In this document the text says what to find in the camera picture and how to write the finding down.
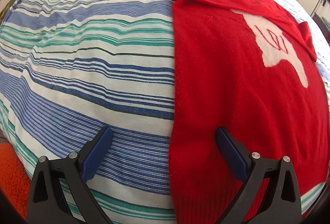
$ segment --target green stripe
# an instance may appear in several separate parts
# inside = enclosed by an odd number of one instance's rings
[[[13,147],[16,153],[19,156],[21,156],[26,162],[28,162],[32,167],[35,167],[38,158],[22,143],[22,141],[16,135],[14,125],[8,119],[8,109],[5,107],[5,105],[1,100],[0,100],[0,120],[3,129],[5,130],[5,133],[10,134],[11,142],[14,142]]]
[[[320,183],[314,191],[312,191],[307,197],[305,197],[303,200],[301,200],[301,204],[303,205],[306,203],[311,197],[313,197],[317,192],[320,191],[324,187],[324,183]]]
[[[68,203],[68,206],[69,206],[71,212],[76,213],[77,215],[81,216],[81,213],[80,213],[78,207],[75,204],[73,204],[71,202],[68,202],[68,201],[67,201],[67,203]]]
[[[44,36],[44,35],[47,35],[47,34],[56,34],[56,33],[60,33],[62,32],[63,30],[65,29],[72,29],[72,30],[75,30],[75,31],[78,31],[88,25],[118,25],[118,26],[121,26],[121,27],[126,27],[126,28],[133,28],[133,27],[140,27],[141,25],[155,25],[155,24],[158,24],[158,25],[164,25],[165,27],[168,27],[171,29],[171,32],[170,34],[173,34],[173,31],[172,31],[172,22],[169,22],[169,21],[166,21],[166,20],[163,20],[163,19],[154,19],[154,18],[146,18],[146,19],[140,19],[140,20],[136,20],[136,21],[133,21],[133,22],[128,22],[128,21],[125,21],[125,20],[121,20],[121,19],[112,19],[112,18],[109,18],[109,19],[90,19],[88,20],[86,23],[82,24],[81,26],[77,26],[73,23],[70,23],[69,25],[65,26],[65,27],[58,27],[56,29],[51,29],[51,30],[41,30],[40,32],[38,33],[32,33],[32,32],[28,32],[28,31],[21,31],[21,30],[18,30],[14,27],[11,27],[11,26],[8,26],[8,25],[4,25],[3,28],[4,29],[8,29],[8,30],[11,30],[11,31],[14,31],[18,34],[21,34],[21,35],[40,35],[40,36]]]
[[[39,36],[45,36],[45,35],[56,35],[56,36],[60,36],[60,37],[75,37],[75,36],[79,36],[84,34],[84,32],[86,31],[95,31],[95,32],[110,32],[110,33],[115,33],[117,35],[120,36],[124,36],[127,34],[134,34],[134,33],[148,33],[148,34],[168,34],[168,35],[173,35],[173,31],[172,30],[168,30],[166,28],[160,28],[160,27],[153,27],[153,28],[143,28],[140,27],[141,25],[154,25],[154,24],[160,24],[160,25],[164,25],[163,22],[165,21],[160,21],[160,20],[148,20],[147,22],[146,19],[142,19],[142,20],[138,20],[135,21],[134,23],[131,24],[123,24],[121,22],[118,22],[119,20],[117,20],[117,22],[115,20],[111,20],[111,19],[107,19],[107,20],[103,20],[102,22],[95,22],[95,20],[89,20],[88,22],[84,23],[83,25],[81,25],[80,27],[74,24],[70,24],[66,27],[59,27],[57,29],[52,29],[49,31],[46,30],[42,30],[38,33]],[[106,27],[99,27],[99,26],[88,26],[88,25],[107,25]],[[119,25],[121,27],[125,27],[127,28],[127,30],[123,31],[120,30],[118,28],[115,27],[109,27],[109,25]],[[167,27],[172,27],[172,25],[169,24],[165,24]],[[3,31],[5,31],[5,33],[15,33],[21,36],[26,36],[29,37],[31,34],[31,32],[27,32],[27,31],[20,31],[16,28],[13,28],[11,26],[7,26],[4,25],[3,27]]]
[[[25,39],[25,38],[21,38],[20,42],[17,42],[17,37],[15,37],[14,35],[9,35],[10,37],[12,37],[13,40],[9,39],[8,37],[6,37],[5,35],[2,35],[2,39],[10,42],[13,45],[16,45],[17,47],[21,47],[21,48],[28,48],[28,49],[32,49],[33,47],[37,47],[37,48],[44,48],[44,47],[48,47],[48,46],[54,46],[54,45],[58,45],[58,46],[76,46],[79,45],[80,43],[84,42],[84,41],[103,41],[106,43],[109,43],[111,45],[114,46],[120,46],[120,45],[145,45],[145,46],[168,46],[168,47],[173,47],[173,40],[172,39],[166,39],[166,38],[126,38],[126,39],[116,39],[110,36],[105,36],[105,35],[100,35],[100,34],[87,34],[84,35],[83,37],[81,37],[78,40],[69,40],[69,41],[65,41],[65,40],[53,40],[51,39],[50,42],[46,43],[46,44],[41,44],[38,43],[36,45],[28,45],[26,44],[26,42],[30,42],[31,39]]]
[[[70,194],[69,187],[64,179],[60,179],[62,189],[64,192]],[[122,200],[102,194],[96,190],[90,189],[92,195],[98,201],[103,209],[111,212],[119,213],[126,216],[136,216],[141,219],[149,220],[175,220],[175,213],[173,209],[161,209],[155,207],[147,207],[141,205],[130,204]]]

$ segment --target mattress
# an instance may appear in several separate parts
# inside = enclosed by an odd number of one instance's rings
[[[329,99],[329,45],[296,0],[275,1],[309,23]],[[1,130],[32,177],[40,156],[65,157],[110,126],[113,145],[87,185],[116,224],[176,223],[171,7],[170,0],[16,0],[0,25]],[[323,186],[302,196],[302,213]]]

